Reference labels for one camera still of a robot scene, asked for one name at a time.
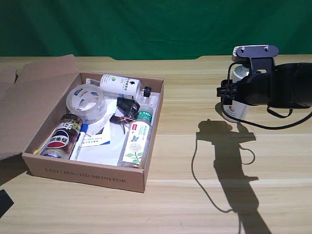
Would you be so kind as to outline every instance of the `black bottle cap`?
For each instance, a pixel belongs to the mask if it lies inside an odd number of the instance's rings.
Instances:
[[[151,96],[152,88],[145,86],[143,89],[143,96],[149,98]]]

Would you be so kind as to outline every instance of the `cardboard box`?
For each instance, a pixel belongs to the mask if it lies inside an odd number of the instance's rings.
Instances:
[[[73,55],[27,64],[14,84],[14,69],[0,75],[0,159],[22,153],[32,175],[57,180],[144,192],[163,100],[163,80],[138,78],[160,93],[148,159],[143,169],[72,161],[32,154],[68,112],[67,94],[86,78],[103,74],[77,70]]]

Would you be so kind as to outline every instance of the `marker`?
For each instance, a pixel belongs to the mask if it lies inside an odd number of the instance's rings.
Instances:
[[[86,136],[87,130],[88,130],[88,124],[83,123],[82,127],[81,127],[80,134],[78,136],[78,140],[75,143],[74,149],[72,151],[72,154],[71,154],[69,160],[75,160],[75,161],[77,160],[81,146],[82,146],[82,143],[83,143],[83,140],[84,140],[84,137]]]

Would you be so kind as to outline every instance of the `plastic bottle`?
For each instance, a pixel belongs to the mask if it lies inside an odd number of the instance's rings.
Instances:
[[[143,85],[138,79],[105,74],[101,78],[100,89],[106,93],[115,93],[118,98],[137,101],[143,96]]]
[[[243,65],[240,65],[234,68],[231,79],[233,80],[233,83],[235,83],[243,79],[248,74],[249,74],[249,68]],[[233,101],[232,105],[224,105],[224,111],[230,116],[233,116],[235,118],[245,119],[249,111],[249,105],[243,104],[238,101]],[[224,119],[226,119],[229,122],[233,122],[233,123],[237,122],[236,120],[227,117],[223,112],[222,112],[222,115]]]
[[[151,89],[145,87],[139,98],[137,118],[129,126],[117,166],[143,168],[147,156],[154,109],[150,106]]]

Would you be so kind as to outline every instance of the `wooden table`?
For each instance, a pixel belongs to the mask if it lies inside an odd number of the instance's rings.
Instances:
[[[46,58],[0,58],[0,69],[20,70],[41,59]],[[312,62],[312,55],[279,55],[275,61]],[[280,131],[225,122],[216,88],[231,62],[230,56],[77,58],[81,71],[164,78],[146,192],[32,177],[20,157],[10,158],[0,162],[0,185],[15,204],[0,219],[0,233],[312,233],[312,121]],[[247,120],[277,126],[308,112],[278,119],[258,106]],[[194,173],[213,203],[192,176],[196,146]]]

